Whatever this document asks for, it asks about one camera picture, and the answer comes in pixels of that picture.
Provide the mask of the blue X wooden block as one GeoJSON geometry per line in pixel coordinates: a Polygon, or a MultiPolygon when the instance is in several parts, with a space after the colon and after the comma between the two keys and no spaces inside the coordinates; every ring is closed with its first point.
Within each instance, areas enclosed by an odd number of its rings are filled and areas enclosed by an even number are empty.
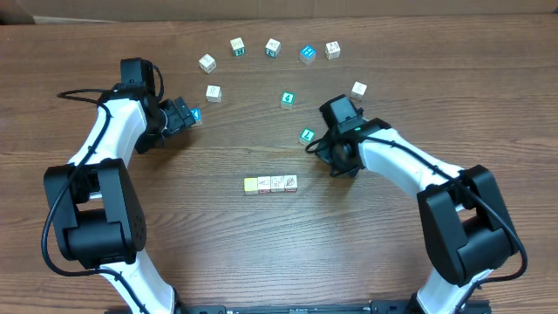
{"type": "Polygon", "coordinates": [[[200,108],[193,108],[190,110],[191,114],[194,117],[195,125],[201,126],[202,125],[202,116],[201,116],[201,109],[200,108]]]}

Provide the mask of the number 2 wooden block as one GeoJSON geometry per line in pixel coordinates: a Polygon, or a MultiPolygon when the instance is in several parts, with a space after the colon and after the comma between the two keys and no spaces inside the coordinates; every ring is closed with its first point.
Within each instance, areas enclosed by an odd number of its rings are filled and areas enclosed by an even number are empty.
{"type": "Polygon", "coordinates": [[[284,175],[283,183],[286,192],[296,192],[298,189],[297,176],[295,174],[284,175]]]}

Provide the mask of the wooden block yellow blue side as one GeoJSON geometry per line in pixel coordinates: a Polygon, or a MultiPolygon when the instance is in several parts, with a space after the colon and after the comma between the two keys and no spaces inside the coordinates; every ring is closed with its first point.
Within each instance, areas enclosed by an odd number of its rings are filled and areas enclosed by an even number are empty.
{"type": "Polygon", "coordinates": [[[199,59],[199,65],[205,73],[211,73],[216,68],[216,61],[209,54],[205,54],[199,59]]]}

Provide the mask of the red E wooden block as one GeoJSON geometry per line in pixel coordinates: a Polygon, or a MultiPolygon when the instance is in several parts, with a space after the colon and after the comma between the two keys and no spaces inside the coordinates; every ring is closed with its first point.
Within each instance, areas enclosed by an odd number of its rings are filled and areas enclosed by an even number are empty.
{"type": "Polygon", "coordinates": [[[283,175],[270,177],[270,191],[272,193],[285,191],[285,180],[283,175]]]}

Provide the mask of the green 4 wooden block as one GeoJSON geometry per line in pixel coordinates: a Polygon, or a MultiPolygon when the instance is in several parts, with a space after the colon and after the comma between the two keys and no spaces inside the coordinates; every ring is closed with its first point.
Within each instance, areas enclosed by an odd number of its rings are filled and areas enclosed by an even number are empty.
{"type": "Polygon", "coordinates": [[[293,92],[285,91],[282,93],[280,100],[280,107],[283,109],[292,109],[295,102],[296,95],[293,92]]]}

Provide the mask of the red D wooden block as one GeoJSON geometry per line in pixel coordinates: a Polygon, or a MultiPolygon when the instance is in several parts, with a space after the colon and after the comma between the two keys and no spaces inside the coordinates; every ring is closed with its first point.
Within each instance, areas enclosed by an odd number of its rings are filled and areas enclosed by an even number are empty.
{"type": "Polygon", "coordinates": [[[259,176],[257,178],[257,187],[259,194],[267,194],[271,192],[271,177],[259,176]]]}

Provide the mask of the yellow top wooden block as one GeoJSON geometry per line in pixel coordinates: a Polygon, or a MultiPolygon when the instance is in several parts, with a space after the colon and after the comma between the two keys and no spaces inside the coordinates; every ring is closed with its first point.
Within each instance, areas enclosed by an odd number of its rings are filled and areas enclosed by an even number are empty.
{"type": "Polygon", "coordinates": [[[244,192],[246,195],[257,195],[259,193],[258,179],[245,178],[244,179],[244,192]]]}

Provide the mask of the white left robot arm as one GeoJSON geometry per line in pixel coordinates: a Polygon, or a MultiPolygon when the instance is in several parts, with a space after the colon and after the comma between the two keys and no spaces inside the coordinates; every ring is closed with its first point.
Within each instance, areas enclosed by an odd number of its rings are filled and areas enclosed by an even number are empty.
{"type": "Polygon", "coordinates": [[[129,313],[185,313],[146,252],[146,218],[127,167],[133,153],[194,126],[201,114],[181,98],[164,99],[160,70],[146,59],[121,60],[120,74],[98,91],[98,116],[83,146],[44,174],[42,257],[60,276],[102,276],[129,313]]]}

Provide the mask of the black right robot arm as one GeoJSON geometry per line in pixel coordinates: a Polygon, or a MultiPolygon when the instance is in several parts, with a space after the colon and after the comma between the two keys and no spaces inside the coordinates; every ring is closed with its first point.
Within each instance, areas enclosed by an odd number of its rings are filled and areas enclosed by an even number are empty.
{"type": "Polygon", "coordinates": [[[408,300],[373,300],[370,313],[489,313],[472,294],[486,283],[522,276],[527,252],[493,174],[445,163],[404,140],[381,119],[366,119],[349,97],[319,108],[326,134],[305,150],[330,176],[380,174],[415,198],[433,270],[408,300]]]}

